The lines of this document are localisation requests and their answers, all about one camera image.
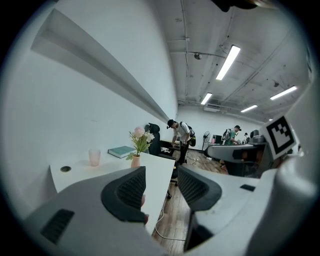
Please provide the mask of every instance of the white desk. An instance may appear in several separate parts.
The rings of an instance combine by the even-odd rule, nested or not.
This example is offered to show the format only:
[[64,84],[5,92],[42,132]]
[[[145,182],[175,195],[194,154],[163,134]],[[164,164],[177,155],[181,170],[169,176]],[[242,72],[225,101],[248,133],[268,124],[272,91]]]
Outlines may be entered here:
[[[149,214],[149,220],[145,228],[151,235],[167,195],[175,161],[141,153],[140,164],[145,166],[146,181],[145,203],[141,211]],[[60,171],[63,166],[70,166],[71,170],[69,172]],[[97,167],[90,166],[89,155],[87,160],[72,161],[64,159],[50,164],[54,186],[58,193],[76,182],[130,167],[131,161],[126,160],[126,157],[120,159],[108,153],[101,153],[100,165]]]

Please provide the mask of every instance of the computer monitor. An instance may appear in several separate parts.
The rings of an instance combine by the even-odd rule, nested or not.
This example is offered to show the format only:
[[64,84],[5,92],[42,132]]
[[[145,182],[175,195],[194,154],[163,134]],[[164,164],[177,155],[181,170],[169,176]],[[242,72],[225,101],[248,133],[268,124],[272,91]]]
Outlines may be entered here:
[[221,135],[213,135],[212,138],[214,139],[215,144],[220,144],[222,136]]

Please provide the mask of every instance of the backpack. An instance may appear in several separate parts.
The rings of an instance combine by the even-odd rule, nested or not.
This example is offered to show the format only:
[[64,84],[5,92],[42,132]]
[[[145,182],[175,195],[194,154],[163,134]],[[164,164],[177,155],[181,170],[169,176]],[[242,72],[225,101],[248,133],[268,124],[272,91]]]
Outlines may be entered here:
[[225,132],[222,135],[221,141],[229,140],[230,139],[230,132],[231,132],[231,129],[226,129]]
[[191,147],[194,147],[196,145],[196,134],[195,131],[192,129],[191,126],[189,126],[186,122],[185,124],[188,126],[189,130],[190,130],[190,140],[189,140],[189,145]]
[[186,122],[180,122],[180,126],[181,126],[182,123],[185,123],[185,124],[188,126],[188,128],[189,128],[189,130],[190,130],[190,138],[195,137],[196,134],[195,134],[195,131],[192,129],[192,127],[189,126]]

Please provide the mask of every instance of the office chair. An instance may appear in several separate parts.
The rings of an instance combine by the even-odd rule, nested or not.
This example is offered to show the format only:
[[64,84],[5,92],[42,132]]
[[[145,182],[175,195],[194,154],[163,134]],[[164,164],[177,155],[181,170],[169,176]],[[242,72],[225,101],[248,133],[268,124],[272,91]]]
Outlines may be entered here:
[[[154,139],[151,141],[151,145],[149,147],[150,155],[157,156],[160,158],[176,160],[176,158],[173,157],[172,155],[175,150],[178,150],[177,148],[168,147],[170,152],[161,151],[161,142],[160,142],[160,133],[159,133],[160,127],[156,124],[149,123],[149,131],[154,136]],[[170,180],[170,182],[175,183],[174,184],[175,186],[178,186],[177,181],[172,179],[176,179],[177,177],[178,177],[178,168],[175,168],[172,171],[171,180]],[[169,193],[169,190],[167,191],[167,194],[168,194],[167,198],[170,199],[172,195]]]

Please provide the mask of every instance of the plastic cup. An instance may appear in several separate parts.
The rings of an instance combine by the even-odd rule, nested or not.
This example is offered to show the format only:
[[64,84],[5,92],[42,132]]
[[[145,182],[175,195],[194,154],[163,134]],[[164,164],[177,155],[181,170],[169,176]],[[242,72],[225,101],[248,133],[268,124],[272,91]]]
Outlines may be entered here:
[[98,166],[100,163],[101,151],[99,149],[89,149],[89,160],[91,166]]

